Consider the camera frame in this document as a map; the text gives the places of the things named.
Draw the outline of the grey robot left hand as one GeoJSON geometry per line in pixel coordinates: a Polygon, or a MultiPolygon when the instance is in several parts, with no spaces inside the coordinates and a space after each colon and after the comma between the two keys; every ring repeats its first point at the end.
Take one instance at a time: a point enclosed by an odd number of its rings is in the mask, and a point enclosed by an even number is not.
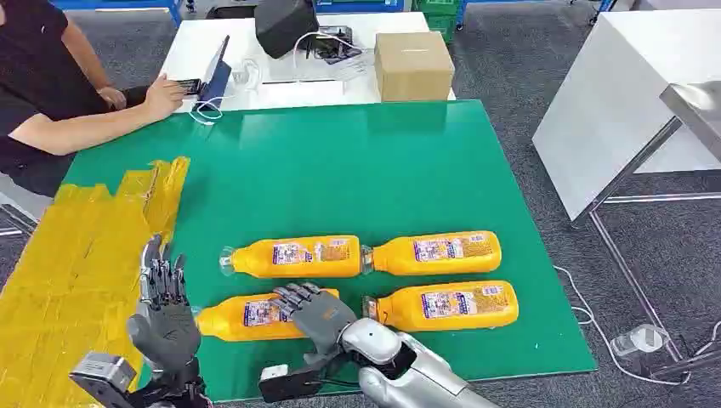
{"type": "Polygon", "coordinates": [[[161,235],[153,235],[140,254],[139,301],[127,330],[154,370],[176,372],[196,363],[202,335],[186,294],[184,266],[184,255],[165,255],[161,235]]]}

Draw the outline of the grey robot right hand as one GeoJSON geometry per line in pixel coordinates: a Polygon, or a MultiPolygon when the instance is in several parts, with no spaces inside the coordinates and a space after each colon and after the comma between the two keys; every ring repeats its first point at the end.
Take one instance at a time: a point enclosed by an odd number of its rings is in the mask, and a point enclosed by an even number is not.
{"type": "Polygon", "coordinates": [[[310,282],[288,283],[273,293],[271,303],[315,345],[314,353],[304,355],[306,364],[327,364],[341,353],[339,338],[358,320],[347,304],[310,282]]]}

